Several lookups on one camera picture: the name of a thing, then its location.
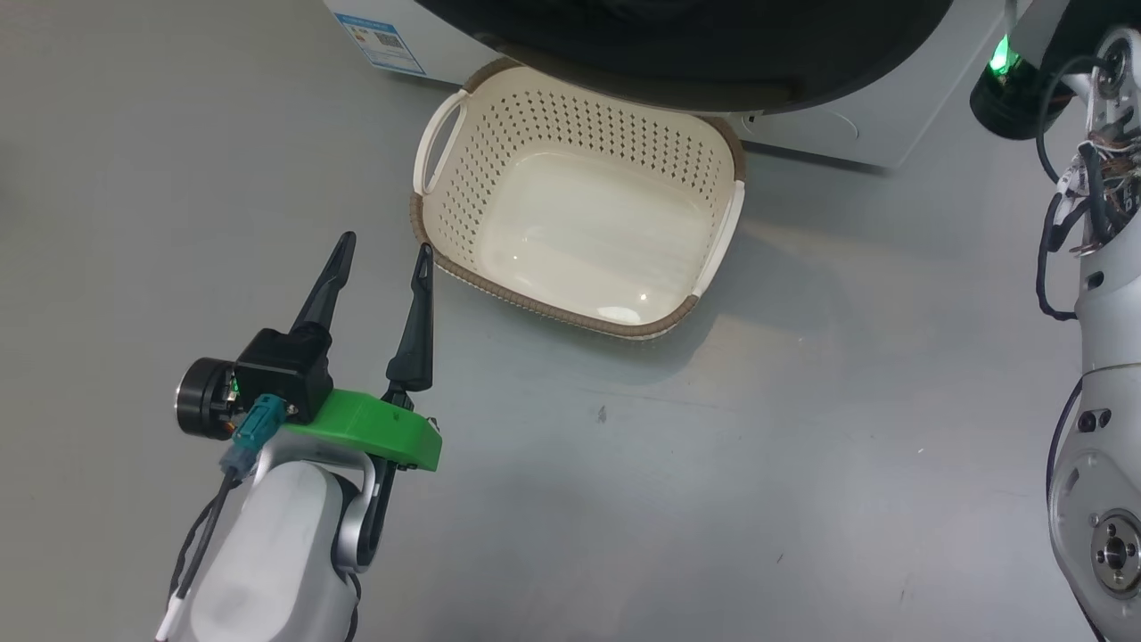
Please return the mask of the white washing machine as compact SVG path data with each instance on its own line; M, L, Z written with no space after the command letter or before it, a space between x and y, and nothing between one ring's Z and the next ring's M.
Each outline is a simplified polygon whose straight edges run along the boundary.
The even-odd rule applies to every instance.
M693 112L725 117L743 141L871 166L907 157L1003 21L1005 0L953 0L949 13L896 70L848 96L790 112ZM463 84L492 60L510 60L416 0L324 0L332 13L388 23L427 78Z

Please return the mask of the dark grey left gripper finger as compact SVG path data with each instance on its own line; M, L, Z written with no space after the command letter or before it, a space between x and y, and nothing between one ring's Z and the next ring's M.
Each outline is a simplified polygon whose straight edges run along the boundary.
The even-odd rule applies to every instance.
M432 245L420 244L410 284L412 303L404 332L386 375L387 395L407 395L432 387Z
M322 326L327 333L332 330L338 298L341 290L348 284L351 273L356 243L355 231L345 231L340 235L313 285L309 296L306 298L293 325L291 325L291 332L297 332L297 330L309 325Z

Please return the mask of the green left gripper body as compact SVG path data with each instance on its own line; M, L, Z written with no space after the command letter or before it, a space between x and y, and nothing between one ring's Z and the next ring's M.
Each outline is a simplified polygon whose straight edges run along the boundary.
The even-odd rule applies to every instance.
M371 397L365 391L335 389L313 422L307 425L288 422L284 428L404 468L439 470L443 436L431 418Z

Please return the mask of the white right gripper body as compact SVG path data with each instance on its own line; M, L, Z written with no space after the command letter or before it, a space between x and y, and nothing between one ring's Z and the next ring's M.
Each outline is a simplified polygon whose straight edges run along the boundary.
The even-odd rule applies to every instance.
M1071 0L1008 0L1008 44L1022 60L1043 64Z

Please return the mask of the cream perforated laundry basket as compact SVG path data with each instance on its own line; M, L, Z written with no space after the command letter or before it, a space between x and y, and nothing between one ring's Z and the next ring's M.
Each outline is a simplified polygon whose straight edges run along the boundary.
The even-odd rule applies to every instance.
M493 60L424 127L410 219L458 281L563 324L652 340L717 276L745 170L725 119Z

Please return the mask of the blue white energy label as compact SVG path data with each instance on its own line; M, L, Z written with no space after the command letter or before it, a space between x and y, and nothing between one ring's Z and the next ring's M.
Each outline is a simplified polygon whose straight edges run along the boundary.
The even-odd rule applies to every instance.
M367 21L346 13L333 13L372 66L380 70L427 78L423 66L410 52L403 36L388 23Z

